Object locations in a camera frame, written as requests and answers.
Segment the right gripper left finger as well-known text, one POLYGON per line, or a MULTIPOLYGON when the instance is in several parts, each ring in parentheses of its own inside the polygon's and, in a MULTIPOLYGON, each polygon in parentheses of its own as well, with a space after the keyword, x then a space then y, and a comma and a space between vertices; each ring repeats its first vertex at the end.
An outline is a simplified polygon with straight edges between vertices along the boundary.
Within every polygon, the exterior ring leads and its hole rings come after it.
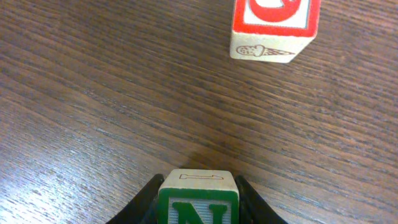
POLYGON ((164 182, 162 174, 156 174, 134 198, 106 224, 157 224, 158 191, 164 182))

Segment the red O wooden block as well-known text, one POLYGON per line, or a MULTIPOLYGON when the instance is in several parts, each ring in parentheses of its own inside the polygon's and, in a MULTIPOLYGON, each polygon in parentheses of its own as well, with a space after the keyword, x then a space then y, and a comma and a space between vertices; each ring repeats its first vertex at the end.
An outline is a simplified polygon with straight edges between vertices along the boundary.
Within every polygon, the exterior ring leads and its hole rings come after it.
POLYGON ((289 63, 318 32, 321 0, 235 0, 230 57, 289 63))

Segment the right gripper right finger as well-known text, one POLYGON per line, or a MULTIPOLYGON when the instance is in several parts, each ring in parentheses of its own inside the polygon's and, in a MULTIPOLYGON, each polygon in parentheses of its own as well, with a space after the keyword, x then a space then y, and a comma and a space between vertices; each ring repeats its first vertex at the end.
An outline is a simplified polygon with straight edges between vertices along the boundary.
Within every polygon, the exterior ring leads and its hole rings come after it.
POLYGON ((239 224, 288 224, 242 175, 234 180, 239 190, 239 224))

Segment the green N wooden block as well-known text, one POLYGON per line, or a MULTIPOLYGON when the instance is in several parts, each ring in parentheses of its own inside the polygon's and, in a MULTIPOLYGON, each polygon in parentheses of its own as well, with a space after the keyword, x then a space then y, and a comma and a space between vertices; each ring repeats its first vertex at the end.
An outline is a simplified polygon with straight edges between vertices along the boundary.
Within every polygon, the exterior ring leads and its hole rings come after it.
POLYGON ((158 223, 239 223, 239 191, 229 171, 174 169, 158 196, 158 223))

